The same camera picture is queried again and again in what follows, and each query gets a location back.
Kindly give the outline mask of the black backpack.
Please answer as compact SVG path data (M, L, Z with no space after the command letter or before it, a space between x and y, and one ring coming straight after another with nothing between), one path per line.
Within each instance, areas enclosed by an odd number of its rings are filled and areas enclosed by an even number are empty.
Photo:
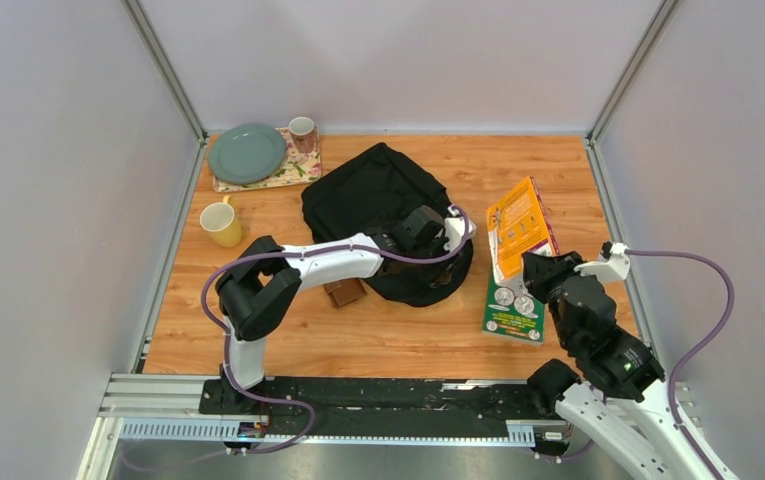
M405 154L377 143L335 168L301 194L303 220L312 239L323 243L356 233L386 234L393 252L410 258L445 253L440 237L420 247L402 223L427 206L445 218L453 204L446 187ZM474 254L472 242L453 259L432 265L385 260L364 282L382 298L427 307L452 295L466 279Z

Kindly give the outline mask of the orange book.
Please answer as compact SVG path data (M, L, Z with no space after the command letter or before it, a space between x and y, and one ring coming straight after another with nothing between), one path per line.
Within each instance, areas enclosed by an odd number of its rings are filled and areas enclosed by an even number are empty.
M560 250L535 179L526 176L485 212L492 277L499 286L520 286L526 252L555 256Z

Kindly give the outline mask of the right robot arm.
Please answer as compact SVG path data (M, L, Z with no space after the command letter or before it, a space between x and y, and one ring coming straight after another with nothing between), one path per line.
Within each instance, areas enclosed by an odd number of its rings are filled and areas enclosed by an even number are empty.
M667 372L652 348L620 327L605 284L627 279L634 257L653 250L606 242L594 261L577 252L522 256L525 288L553 319L560 347L573 360L552 359L532 374L528 404L540 418L559 416L581 430L636 479L734 479L678 402L677 377L728 322L734 284L716 262L688 252L668 257L712 268L726 289L716 325Z

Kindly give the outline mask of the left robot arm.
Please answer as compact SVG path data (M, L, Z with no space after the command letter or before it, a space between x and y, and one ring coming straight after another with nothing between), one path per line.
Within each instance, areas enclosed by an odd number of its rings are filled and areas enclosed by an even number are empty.
M205 286L218 296L219 311L208 317L225 336L224 399L241 415L262 405L266 338L282 323L295 297L305 290L343 280L367 279L392 301L435 302L467 261L476 228L451 205L441 217L431 207L415 209L403 221L371 227L348 238L310 246L279 245L257 238L235 261L215 272Z

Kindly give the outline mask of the green coin book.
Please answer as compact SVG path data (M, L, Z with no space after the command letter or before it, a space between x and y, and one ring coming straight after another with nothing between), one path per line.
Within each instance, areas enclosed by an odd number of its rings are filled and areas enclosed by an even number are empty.
M520 275L500 283L489 276L481 322L484 334L541 346L545 318L545 306L526 290Z

